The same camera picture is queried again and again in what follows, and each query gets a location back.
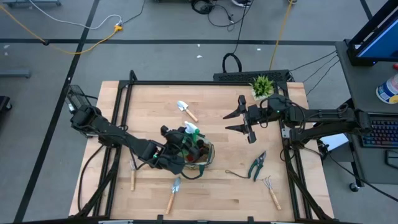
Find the blue screen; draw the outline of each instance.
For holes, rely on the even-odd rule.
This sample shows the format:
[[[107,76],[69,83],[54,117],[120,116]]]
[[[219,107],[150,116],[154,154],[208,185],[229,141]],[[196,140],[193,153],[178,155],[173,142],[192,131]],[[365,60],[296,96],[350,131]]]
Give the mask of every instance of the blue screen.
[[[398,19],[365,47],[358,57],[398,59]]]

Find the pruning shears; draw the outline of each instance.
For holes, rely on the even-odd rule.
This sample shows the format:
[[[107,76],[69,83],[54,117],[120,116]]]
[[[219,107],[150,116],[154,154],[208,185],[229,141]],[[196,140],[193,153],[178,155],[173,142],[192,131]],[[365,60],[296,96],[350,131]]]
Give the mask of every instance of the pruning shears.
[[[259,157],[257,157],[257,159],[253,162],[253,164],[251,164],[251,167],[249,169],[248,179],[250,179],[251,172],[253,171],[254,167],[257,166],[257,170],[256,170],[256,173],[254,174],[254,178],[253,178],[253,180],[256,181],[256,179],[260,173],[260,170],[263,167],[262,164],[264,163],[264,159],[266,158],[266,156],[267,156],[267,152],[264,151]]]

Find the white cable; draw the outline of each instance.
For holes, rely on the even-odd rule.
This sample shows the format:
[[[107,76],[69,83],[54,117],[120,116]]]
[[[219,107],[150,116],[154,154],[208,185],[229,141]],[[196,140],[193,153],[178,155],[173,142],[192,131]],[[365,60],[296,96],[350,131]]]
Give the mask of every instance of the white cable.
[[[75,23],[75,22],[62,21],[62,20],[60,20],[60,19],[56,19],[56,18],[54,18],[54,17],[48,15],[45,11],[43,11],[41,8],[39,8],[38,6],[36,6],[36,4],[34,4],[32,0],[29,0],[29,1],[30,1],[30,3],[32,3],[32,5],[33,5],[36,9],[38,9],[40,12],[43,12],[43,14],[45,14],[46,16],[48,16],[49,18],[51,18],[51,19],[53,19],[53,20],[55,20],[55,21],[57,21],[57,22],[63,22],[63,23],[66,23],[66,24],[72,24],[72,25],[76,25],[76,26],[81,26],[81,27],[84,27],[84,28],[87,28],[87,29],[98,29],[98,28],[100,28],[100,27],[102,26],[102,24],[104,24],[104,22],[105,22],[107,19],[109,19],[110,17],[113,17],[113,16],[117,16],[117,17],[119,17],[119,22],[118,22],[118,24],[122,24],[122,17],[121,17],[120,15],[115,15],[115,14],[114,14],[114,15],[110,15],[110,16],[108,16],[107,18],[105,18],[104,21],[102,21],[102,23],[101,23],[98,27],[87,27],[87,26],[85,26],[85,25],[83,25],[83,24],[79,24],[79,23]]]

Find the gardening tool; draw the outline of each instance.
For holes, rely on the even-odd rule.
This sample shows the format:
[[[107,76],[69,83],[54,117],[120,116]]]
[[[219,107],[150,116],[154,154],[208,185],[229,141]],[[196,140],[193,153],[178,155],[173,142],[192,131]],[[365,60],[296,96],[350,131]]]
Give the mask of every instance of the gardening tool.
[[[136,168],[130,159],[130,167],[131,167],[131,186],[130,190],[134,191],[136,189]]]
[[[177,101],[177,106],[178,106],[178,108],[179,108],[181,111],[184,111],[184,110],[185,110],[185,112],[187,112],[187,114],[188,114],[195,122],[198,122],[198,118],[196,118],[195,115],[193,115],[193,114],[191,113],[191,111],[188,110],[188,105],[187,105],[184,101],[178,100],[178,101]]]
[[[257,159],[253,162],[253,164],[251,164],[251,167],[250,167],[249,173],[248,173],[248,179],[250,179],[251,172],[253,171],[253,168],[255,166],[257,166],[257,170],[256,170],[256,173],[254,174],[254,178],[253,178],[253,180],[256,181],[256,179],[260,173],[260,170],[263,167],[262,164],[264,163],[264,159],[266,158],[266,156],[267,156],[267,151],[264,151],[259,157],[257,157]]]
[[[167,205],[166,215],[168,215],[170,213],[170,210],[172,209],[175,193],[180,190],[180,184],[181,184],[181,178],[177,177],[172,186],[172,194],[170,196],[169,204]]]
[[[278,210],[281,210],[282,207],[279,205],[278,199],[276,198],[275,194],[274,194],[274,190],[272,189],[272,184],[271,184],[271,180],[269,179],[271,176],[266,177],[265,179],[263,179],[263,183],[268,187],[269,189],[269,193],[272,196],[272,199],[275,203],[275,206]]]

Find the potted plant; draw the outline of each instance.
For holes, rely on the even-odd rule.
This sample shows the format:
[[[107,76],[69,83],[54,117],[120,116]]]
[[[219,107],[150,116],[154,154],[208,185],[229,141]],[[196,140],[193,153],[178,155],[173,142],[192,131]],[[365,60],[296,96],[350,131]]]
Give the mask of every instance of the potted plant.
[[[268,80],[268,77],[259,76],[254,78],[254,83],[249,83],[252,86],[251,93],[254,100],[259,101],[267,98],[272,94],[274,81]]]

